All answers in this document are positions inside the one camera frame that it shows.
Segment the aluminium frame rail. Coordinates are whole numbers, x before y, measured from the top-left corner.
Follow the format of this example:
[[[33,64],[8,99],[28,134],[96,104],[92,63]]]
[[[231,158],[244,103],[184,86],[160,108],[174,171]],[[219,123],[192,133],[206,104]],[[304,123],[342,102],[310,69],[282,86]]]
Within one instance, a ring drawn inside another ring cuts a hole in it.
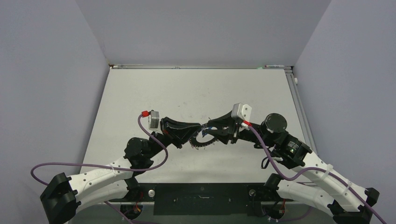
[[[297,116],[299,119],[299,123],[300,126],[302,128],[302,132],[303,132],[303,136],[305,139],[305,143],[311,147],[311,149],[317,154],[319,155],[316,145],[315,145],[315,141],[310,129],[310,125],[302,104],[302,100],[300,98],[299,92],[298,92],[298,88],[297,88],[297,83],[298,80],[297,78],[294,76],[293,73],[293,67],[292,66],[286,66],[286,68],[284,69],[285,75],[286,75],[286,79],[288,81],[288,85],[290,88],[290,92],[293,98],[293,102],[297,111]]]

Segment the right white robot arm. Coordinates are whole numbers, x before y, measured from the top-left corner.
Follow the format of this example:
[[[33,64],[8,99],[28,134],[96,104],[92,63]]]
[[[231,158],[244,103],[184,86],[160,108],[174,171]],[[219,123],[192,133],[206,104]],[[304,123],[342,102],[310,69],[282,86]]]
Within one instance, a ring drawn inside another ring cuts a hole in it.
[[[356,185],[335,171],[287,131],[284,116],[271,113],[255,124],[249,115],[248,109],[230,112],[209,120],[202,132],[224,144],[245,140],[264,150],[266,165],[275,170],[264,186],[268,199],[304,203],[327,213],[338,224],[368,224],[372,217],[381,218],[373,208],[379,192]]]

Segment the perforated metal keyring disc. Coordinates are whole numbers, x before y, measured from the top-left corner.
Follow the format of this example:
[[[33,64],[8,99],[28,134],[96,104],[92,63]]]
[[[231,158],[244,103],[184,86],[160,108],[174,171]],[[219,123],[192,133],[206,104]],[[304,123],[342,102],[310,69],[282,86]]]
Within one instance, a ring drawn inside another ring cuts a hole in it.
[[[192,148],[195,149],[200,149],[200,148],[205,148],[209,145],[213,145],[215,142],[217,142],[218,140],[216,140],[213,136],[206,134],[205,137],[202,137],[201,132],[203,130],[206,130],[207,128],[211,128],[211,127],[207,127],[207,124],[202,124],[200,130],[189,139],[189,143],[191,145]]]

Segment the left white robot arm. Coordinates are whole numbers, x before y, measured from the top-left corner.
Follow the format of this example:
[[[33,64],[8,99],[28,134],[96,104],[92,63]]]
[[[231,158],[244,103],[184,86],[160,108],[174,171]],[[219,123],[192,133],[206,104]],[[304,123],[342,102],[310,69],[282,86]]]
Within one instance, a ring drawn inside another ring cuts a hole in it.
[[[85,208],[113,199],[135,200],[139,195],[136,176],[165,164],[167,147],[181,148],[201,130],[199,123],[178,122],[168,117],[160,120],[158,132],[142,131],[146,139],[133,137],[124,155],[107,165],[87,164],[91,171],[67,176],[55,175],[40,195],[50,224],[64,224]]]

